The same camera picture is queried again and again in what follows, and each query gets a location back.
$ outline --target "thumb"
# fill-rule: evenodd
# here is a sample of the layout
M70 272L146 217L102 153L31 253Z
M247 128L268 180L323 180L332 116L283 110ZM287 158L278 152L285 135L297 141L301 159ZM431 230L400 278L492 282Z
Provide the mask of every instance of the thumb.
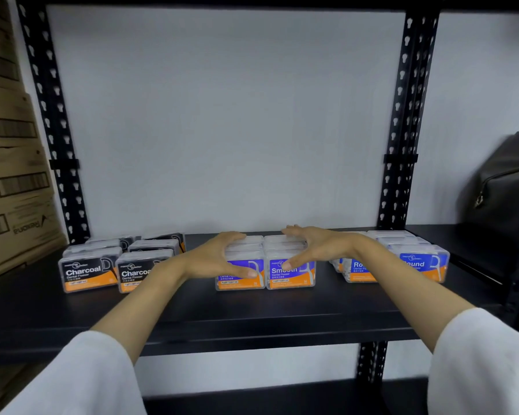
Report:
M302 253L299 253L298 255L293 256L292 258L287 260L283 264L283 270L284 271L290 271L291 269L294 269L294 268L297 268L297 267L301 267L306 262L310 262L310 261L313 261L313 260L314 259L311 257L311 250L310 249L306 249Z
M258 276L257 272L249 267L239 267L238 265L233 265L228 263L223 265L223 272L226 275L230 275L231 277L238 278L256 278Z

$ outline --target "black shelf rack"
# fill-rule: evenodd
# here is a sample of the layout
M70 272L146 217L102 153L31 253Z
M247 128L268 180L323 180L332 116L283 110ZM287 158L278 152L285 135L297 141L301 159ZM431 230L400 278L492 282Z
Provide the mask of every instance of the black shelf rack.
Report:
M50 165L60 187L62 212L72 244L84 242L90 236L90 227L47 4L405 12L401 52L396 58L388 145L381 152L381 166L384 166L381 200L377 221L373 222L378 229L395 230L404 229L406 224L439 13L519 13L519 0L16 0L16 3L37 100L42 105L42 120L53 158ZM450 250L446 287L519 330L519 246L492 249L485 233L459 226L408 226L407 229ZM188 246L196 247L211 236L214 235L189 235ZM64 294L57 269L60 256L60 252L53 253L20 272L0 277L0 363L55 356L76 334L92 326L123 298L115 288ZM422 396L424 392L420 394L419 390L425 390L426 384L420 387L418 382L398 385L386 382L380 389L387 341L416 337L378 284L347 284L330 265L319 263L317 285L313 289L224 294L215 292L211 280L187 282L167 306L143 355L360 342L355 380L332 384L334 390L358 387L361 390L340 402L341 409L350 405L359 408L364 403L358 403L358 399L367 396L366 413L401 413L389 411L390 406L375 408L372 397L383 396L390 402L396 397L391 390L411 387L415 396ZM327 384L318 384L284 389L281 399L293 393L311 397L315 391L327 388ZM155 409L187 405L188 410L204 402L222 406L223 396L148 402L147 409L152 413ZM315 408L315 405L312 402L305 407ZM396 401L393 406L403 407L403 402ZM419 413L425 412L426 408L419 408Z

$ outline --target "blue label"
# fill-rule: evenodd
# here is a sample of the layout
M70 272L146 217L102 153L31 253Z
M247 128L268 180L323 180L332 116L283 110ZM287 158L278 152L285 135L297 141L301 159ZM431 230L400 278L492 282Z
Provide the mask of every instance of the blue label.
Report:
M448 255L445 253L400 253L400 259L421 272L448 265Z
M311 274L311 270L315 268L315 262L307 262L299 268L283 271L283 264L286 259L274 259L269 261L269 275L271 279L292 278L298 275Z
M350 267L350 272L364 274L366 272L369 272L369 270L365 266L363 266L363 264L360 261L356 261L355 259L352 259L352 265Z
M252 268L254 271L256 271L260 274L263 272L263 259L250 259L250 260L246 260L246 261L228 261L228 263L231 263L238 267ZM220 277L217 277L217 279L219 281L232 281L234 279L242 279L242 278L232 277L230 275L221 275Z

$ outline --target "right hand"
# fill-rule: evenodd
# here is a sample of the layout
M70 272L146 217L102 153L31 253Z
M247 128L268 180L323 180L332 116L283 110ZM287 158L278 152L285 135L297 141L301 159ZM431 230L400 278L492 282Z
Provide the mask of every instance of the right hand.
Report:
M361 242L364 235L320 229L319 227L287 226L281 230L288 236L305 238L308 248L290 258L283 264L283 270L290 271L306 262L329 261L331 259L352 258L355 255L354 245Z

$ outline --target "left hand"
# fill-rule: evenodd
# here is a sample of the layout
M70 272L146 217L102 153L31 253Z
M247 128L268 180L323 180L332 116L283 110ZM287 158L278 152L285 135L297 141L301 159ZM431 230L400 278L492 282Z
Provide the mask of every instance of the left hand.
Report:
M154 267L154 270L165 269L167 273L171 272L167 269L168 266L177 265L178 272L183 279L213 278L221 275L256 278L257 273L253 269L232 265L225 258L225 248L235 240L245 237L245 234L236 231L220 233L191 251L160 262Z

